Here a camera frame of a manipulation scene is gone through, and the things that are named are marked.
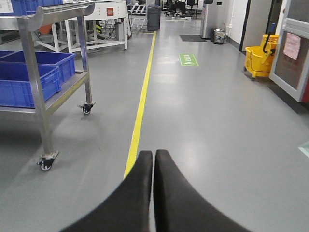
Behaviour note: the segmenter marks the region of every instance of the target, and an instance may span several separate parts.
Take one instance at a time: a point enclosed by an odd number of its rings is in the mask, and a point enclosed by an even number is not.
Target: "gray trash bin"
[[[160,29],[161,7],[149,5],[147,7],[147,31],[157,31]]]
[[[226,37],[226,31],[217,29],[214,30],[214,44],[224,44],[224,39]]]

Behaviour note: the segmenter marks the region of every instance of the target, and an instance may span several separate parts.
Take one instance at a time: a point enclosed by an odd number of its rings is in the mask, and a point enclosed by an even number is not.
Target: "yellow mop bucket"
[[[244,71],[249,71],[252,74],[252,78],[257,76],[269,77],[279,40],[279,35],[271,35],[270,33],[263,35],[259,47],[246,47],[247,55]]]

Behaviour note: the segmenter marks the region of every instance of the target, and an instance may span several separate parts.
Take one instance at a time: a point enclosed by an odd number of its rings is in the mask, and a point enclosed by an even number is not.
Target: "blue bin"
[[[1,51],[0,50],[0,58],[3,57],[3,56],[6,56],[8,54],[11,54],[11,53],[13,53],[13,51]]]
[[[59,68],[39,65],[45,101],[61,90]],[[0,105],[34,108],[26,64],[0,63]]]
[[[0,13],[0,16],[27,16],[34,15],[38,6],[62,4],[62,0],[11,0],[14,12]]]
[[[74,53],[35,52],[38,64],[56,65],[59,67],[59,80],[63,84],[75,75]],[[0,58],[0,62],[25,63],[24,52],[19,51]]]

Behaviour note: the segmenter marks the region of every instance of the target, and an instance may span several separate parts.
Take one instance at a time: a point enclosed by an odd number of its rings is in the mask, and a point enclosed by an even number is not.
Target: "paper sign on door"
[[[0,0],[0,13],[14,12],[10,0]]]
[[[299,36],[287,33],[283,53],[288,57],[297,60],[300,50],[300,41],[301,38]]]

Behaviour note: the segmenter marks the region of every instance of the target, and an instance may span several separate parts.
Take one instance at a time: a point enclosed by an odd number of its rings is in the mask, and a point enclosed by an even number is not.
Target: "cart handle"
[[[275,23],[272,23],[271,26],[270,26],[270,29],[269,29],[269,31],[268,31],[268,36],[267,36],[267,39],[266,39],[266,41],[265,41],[264,47],[263,47],[263,52],[264,52],[264,53],[267,53],[267,51],[265,51],[265,48],[266,48],[266,45],[267,45],[267,43],[268,43],[268,41],[269,41],[270,35],[274,32],[275,28],[276,28],[276,24],[275,24]]]

